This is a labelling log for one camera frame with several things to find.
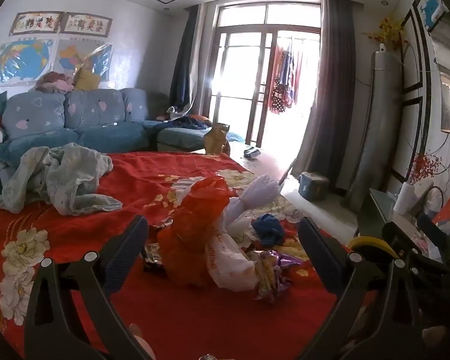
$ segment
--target white vase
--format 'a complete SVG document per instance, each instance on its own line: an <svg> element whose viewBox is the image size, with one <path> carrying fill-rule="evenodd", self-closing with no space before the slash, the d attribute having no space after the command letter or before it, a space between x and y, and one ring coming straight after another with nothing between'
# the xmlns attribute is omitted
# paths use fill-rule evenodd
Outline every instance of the white vase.
<svg viewBox="0 0 450 360"><path fill-rule="evenodd" d="M415 202L415 186L408 184L407 182L403 183L402 189L397 198L397 202L394 206L394 211L397 214L404 215L408 210L411 209Z"/></svg>

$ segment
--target blue sofa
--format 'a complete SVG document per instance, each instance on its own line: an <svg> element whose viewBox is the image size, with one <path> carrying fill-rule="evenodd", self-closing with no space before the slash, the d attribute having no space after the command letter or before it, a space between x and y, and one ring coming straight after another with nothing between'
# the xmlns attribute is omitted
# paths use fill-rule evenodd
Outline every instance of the blue sofa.
<svg viewBox="0 0 450 360"><path fill-rule="evenodd" d="M146 151L150 130L161 123L156 117L164 115L168 105L166 95L138 88L12 96L2 115L7 140L0 144L0 183L32 147L78 143L103 153ZM208 131L167 128L158 134L157 144L160 151L200 150ZM228 139L243 141L233 133Z"/></svg>

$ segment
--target world map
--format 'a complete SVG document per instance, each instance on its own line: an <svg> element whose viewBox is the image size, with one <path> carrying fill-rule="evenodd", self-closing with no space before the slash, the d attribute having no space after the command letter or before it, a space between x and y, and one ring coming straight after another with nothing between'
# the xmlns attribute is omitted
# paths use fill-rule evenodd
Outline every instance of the world map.
<svg viewBox="0 0 450 360"><path fill-rule="evenodd" d="M17 40L2 45L0 85L37 80L50 60L53 40Z"/></svg>

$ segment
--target red bedspread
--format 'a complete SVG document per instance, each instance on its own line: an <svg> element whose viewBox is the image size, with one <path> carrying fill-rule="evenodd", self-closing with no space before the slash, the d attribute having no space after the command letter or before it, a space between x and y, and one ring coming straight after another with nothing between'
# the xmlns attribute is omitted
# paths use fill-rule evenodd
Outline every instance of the red bedspread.
<svg viewBox="0 0 450 360"><path fill-rule="evenodd" d="M190 178L218 172L229 186L240 189L254 177L226 156L144 152L112 159L114 170L100 180L98 193L120 200L122 210L61 216L40 202L18 215L0 210L0 329L20 354L28 294L43 256L58 263L76 261L101 249L136 214L152 225L159 223L174 209L175 190L193 182ZM284 246L296 248L300 212L282 197L251 215L265 212L282 220ZM136 323L142 329L158 360L196 360L207 353L218 359L293 360L323 323L335 297L308 262L289 277L289 292L269 305L254 300L253 291L174 286L165 277L145 273L137 259L112 302L127 326ZM83 304L76 300L87 334L101 347L90 320L83 317Z"/></svg>

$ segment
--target gray curtain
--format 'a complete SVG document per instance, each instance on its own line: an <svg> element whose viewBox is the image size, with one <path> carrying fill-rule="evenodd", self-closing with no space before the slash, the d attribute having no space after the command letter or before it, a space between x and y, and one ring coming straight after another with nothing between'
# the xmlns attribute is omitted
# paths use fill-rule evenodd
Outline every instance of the gray curtain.
<svg viewBox="0 0 450 360"><path fill-rule="evenodd" d="M342 167L355 95L352 2L323 0L315 101L292 174L317 172L335 187Z"/></svg>

